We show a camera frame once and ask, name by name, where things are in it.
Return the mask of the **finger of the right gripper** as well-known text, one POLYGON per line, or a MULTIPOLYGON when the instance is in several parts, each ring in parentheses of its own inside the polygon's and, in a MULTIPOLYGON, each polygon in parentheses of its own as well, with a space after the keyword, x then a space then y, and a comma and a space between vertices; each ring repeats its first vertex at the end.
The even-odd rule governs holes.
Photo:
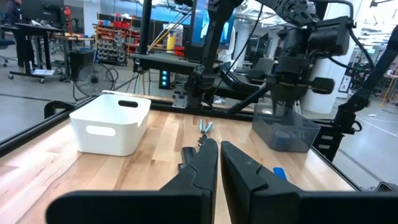
POLYGON ((286 102, 284 108, 284 118, 288 124, 296 124, 297 113, 296 113, 296 101, 286 102))
POLYGON ((272 112, 275 116, 282 116, 284 112, 283 103, 279 102, 277 99, 272 98, 272 112))

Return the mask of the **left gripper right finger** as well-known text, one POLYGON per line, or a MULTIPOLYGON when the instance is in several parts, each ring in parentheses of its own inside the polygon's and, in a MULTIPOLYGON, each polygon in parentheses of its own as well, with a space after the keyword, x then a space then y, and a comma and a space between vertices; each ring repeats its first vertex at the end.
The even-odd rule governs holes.
POLYGON ((397 192, 304 191, 228 141, 220 158, 232 223, 397 224, 397 192))

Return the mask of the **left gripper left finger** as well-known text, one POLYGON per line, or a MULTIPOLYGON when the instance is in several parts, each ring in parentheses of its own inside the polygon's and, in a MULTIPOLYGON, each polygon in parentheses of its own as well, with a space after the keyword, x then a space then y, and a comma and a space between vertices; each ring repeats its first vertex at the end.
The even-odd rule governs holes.
POLYGON ((207 139, 159 190, 79 190, 47 207, 47 223, 213 223, 218 145, 207 139))

